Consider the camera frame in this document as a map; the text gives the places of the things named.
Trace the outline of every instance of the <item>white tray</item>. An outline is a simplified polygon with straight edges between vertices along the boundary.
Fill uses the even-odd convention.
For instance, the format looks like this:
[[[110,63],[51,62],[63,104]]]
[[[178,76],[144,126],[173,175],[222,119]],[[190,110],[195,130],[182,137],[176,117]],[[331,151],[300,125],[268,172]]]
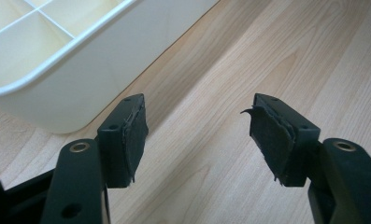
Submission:
[[[0,109],[90,122],[218,0],[0,0]]]

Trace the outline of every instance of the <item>wood grain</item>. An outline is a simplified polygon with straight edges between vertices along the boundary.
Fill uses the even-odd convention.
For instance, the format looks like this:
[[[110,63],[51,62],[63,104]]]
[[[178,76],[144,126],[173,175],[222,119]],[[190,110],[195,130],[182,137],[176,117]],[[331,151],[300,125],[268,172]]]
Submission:
[[[283,188],[248,137],[255,92],[275,95],[371,155],[371,0],[221,0],[92,123],[51,134],[0,112],[6,188],[53,168],[144,92],[150,135],[129,189],[109,191],[114,223],[312,223],[307,187]]]

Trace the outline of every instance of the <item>wooden table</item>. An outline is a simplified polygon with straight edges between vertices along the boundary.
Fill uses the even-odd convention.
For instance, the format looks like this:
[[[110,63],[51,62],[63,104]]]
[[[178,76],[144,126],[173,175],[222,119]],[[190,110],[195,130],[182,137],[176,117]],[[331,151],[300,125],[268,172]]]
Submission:
[[[64,144],[95,137],[139,92],[150,135],[136,183],[109,191],[114,223],[312,223],[307,187],[274,181],[239,112],[255,92],[274,95],[321,140],[371,155],[371,0],[221,0],[82,130],[51,134],[0,112],[4,186],[52,169]]]

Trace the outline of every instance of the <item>container rim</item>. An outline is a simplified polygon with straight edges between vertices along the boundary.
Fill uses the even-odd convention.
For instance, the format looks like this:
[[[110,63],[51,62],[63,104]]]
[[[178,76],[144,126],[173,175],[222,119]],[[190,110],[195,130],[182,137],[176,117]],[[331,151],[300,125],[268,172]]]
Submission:
[[[126,8],[128,8],[136,1],[139,0],[123,0],[122,2],[120,2],[117,6],[112,8],[106,15],[100,18],[97,22],[95,22],[92,26],[83,31],[81,34],[76,36],[73,40],[65,44],[61,49],[57,50],[53,55],[51,55],[47,60],[41,63],[30,73],[17,79],[16,81],[13,81],[5,86],[0,87],[0,96],[8,95],[12,92],[19,91],[22,88],[31,84],[33,81],[41,77],[44,72],[46,72],[56,63],[58,63],[65,55],[67,55],[74,48],[80,45],[89,36],[94,34],[99,28],[103,27],[105,24],[113,20],[113,18],[121,14]]]

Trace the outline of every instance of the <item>hole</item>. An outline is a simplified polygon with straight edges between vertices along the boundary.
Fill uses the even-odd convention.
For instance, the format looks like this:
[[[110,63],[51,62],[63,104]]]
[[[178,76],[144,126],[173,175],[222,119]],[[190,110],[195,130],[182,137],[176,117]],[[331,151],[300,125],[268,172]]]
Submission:
[[[118,128],[119,128],[119,126],[116,125],[116,124],[112,124],[111,126],[109,126],[110,130],[117,130]]]
[[[344,151],[355,151],[356,147],[346,142],[334,142],[334,146]]]
[[[90,145],[88,143],[80,142],[80,143],[76,143],[72,145],[71,148],[69,148],[69,150],[71,152],[81,152],[81,151],[88,149],[89,147]]]
[[[77,217],[81,211],[82,205],[80,205],[79,203],[71,203],[63,209],[62,217],[63,218]]]

